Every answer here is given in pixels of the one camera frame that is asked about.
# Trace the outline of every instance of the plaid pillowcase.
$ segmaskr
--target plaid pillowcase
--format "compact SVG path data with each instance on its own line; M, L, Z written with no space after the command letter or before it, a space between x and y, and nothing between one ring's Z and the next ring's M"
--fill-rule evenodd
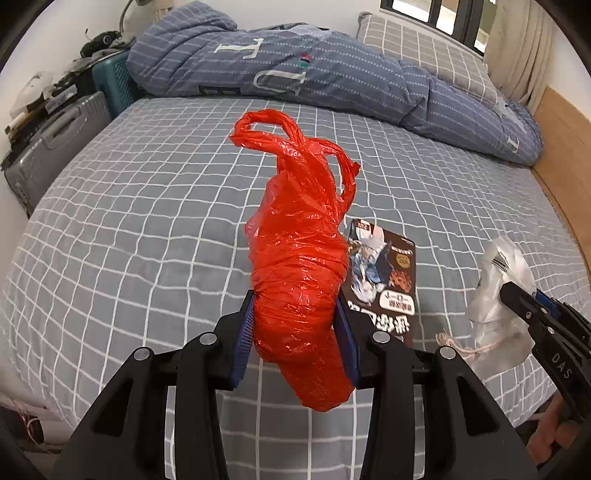
M384 55L416 62L441 80L468 93L490 109L499 102L499 93L476 55L435 35L423 33L419 25L401 24L395 17L384 18L363 12L359 16L357 39Z

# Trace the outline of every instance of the metal screw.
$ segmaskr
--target metal screw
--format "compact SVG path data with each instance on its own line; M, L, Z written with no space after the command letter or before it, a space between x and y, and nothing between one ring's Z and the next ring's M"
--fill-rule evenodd
M374 332L372 338L378 343L388 343L390 341L390 334L388 332L378 330L377 332Z
M201 337L199 337L199 343L201 343L202 345L213 345L214 343L216 343L216 340L217 336L213 332L204 333L203 335L201 335Z
M134 358L139 361L146 360L149 356L150 350L148 350L146 347L138 348L134 352Z
M456 351L450 346L442 346L439 349L439 355L448 360L452 360L456 357Z

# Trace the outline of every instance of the suitcase handle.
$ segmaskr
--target suitcase handle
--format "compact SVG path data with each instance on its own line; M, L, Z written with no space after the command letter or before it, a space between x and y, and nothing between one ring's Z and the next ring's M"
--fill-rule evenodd
M80 108L75 107L65 112L42 133L41 138L46 142L49 150L55 150L68 143L86 122L86 115L82 115Z

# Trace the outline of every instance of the logo patch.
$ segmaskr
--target logo patch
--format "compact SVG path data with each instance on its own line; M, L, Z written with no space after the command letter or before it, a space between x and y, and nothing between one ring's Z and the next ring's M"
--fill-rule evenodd
M307 53L304 53L300 56L300 67L306 69L310 66L310 62L312 61L312 57Z

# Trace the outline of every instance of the blue comforter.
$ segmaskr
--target blue comforter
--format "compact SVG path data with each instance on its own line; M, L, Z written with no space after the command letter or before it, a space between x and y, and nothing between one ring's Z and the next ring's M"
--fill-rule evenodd
M152 25L127 65L157 96L272 96L360 113L526 165L542 148L535 121L516 103L493 111L426 70L339 32L307 24L238 30L201 2Z

